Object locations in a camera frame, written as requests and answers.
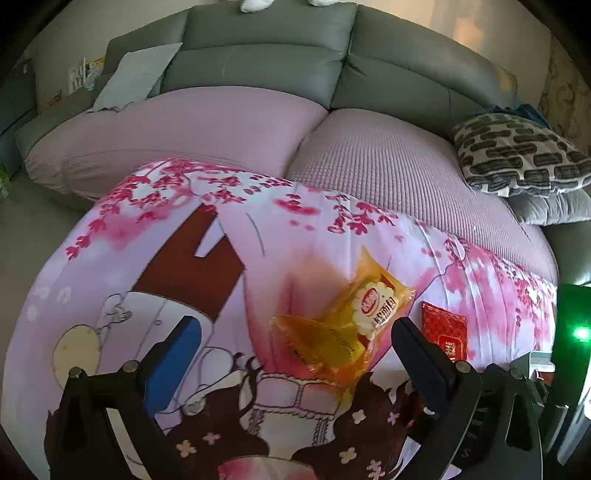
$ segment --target pink bed sheet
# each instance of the pink bed sheet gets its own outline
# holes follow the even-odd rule
[[[490,251],[350,195],[169,159],[97,203],[40,272],[7,353],[4,429],[48,478],[69,369],[116,371],[190,314],[203,341],[157,421],[196,476],[393,478],[418,448],[406,437],[417,399],[389,335],[345,390],[314,379],[270,323],[317,315],[362,246],[417,290],[404,312],[417,325],[422,300],[466,316],[475,367],[551,349],[556,287]]]

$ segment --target black and white pillow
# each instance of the black and white pillow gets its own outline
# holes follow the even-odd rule
[[[591,158],[552,130],[506,113],[483,113],[452,130],[468,185],[510,197],[550,196],[591,183]]]

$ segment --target gray pillow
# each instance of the gray pillow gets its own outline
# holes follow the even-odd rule
[[[181,45],[182,43],[172,43],[126,53],[119,62],[117,71],[88,111],[120,111],[131,102],[146,100]]]
[[[591,158],[526,118],[484,113],[456,125],[452,137],[462,174],[475,190],[547,197],[591,184]]]
[[[591,220],[591,198],[583,189],[555,195],[532,197],[526,193],[507,199],[520,223],[557,225]]]

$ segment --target white object on sofa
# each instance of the white object on sofa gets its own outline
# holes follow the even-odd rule
[[[88,112],[120,111],[132,102],[146,100],[181,45],[171,43],[126,53]]]
[[[260,12],[261,10],[270,7],[274,1],[275,0],[243,0],[240,5],[240,10],[246,14]],[[334,5],[338,2],[339,0],[308,0],[308,3],[315,7],[328,7],[329,5]]]

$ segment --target metal bolt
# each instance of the metal bolt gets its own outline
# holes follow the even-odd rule
[[[465,362],[464,360],[460,360],[458,363],[456,363],[456,369],[457,369],[457,371],[459,371],[463,374],[467,374],[470,371],[471,367],[468,362]]]
[[[518,368],[513,367],[511,370],[509,370],[509,373],[516,380],[521,380],[523,378],[523,373]]]
[[[127,374],[131,374],[135,372],[139,367],[139,362],[137,360],[127,360],[123,364],[123,371]]]
[[[72,367],[68,372],[68,377],[70,378],[80,378],[82,375],[83,370],[80,367]]]

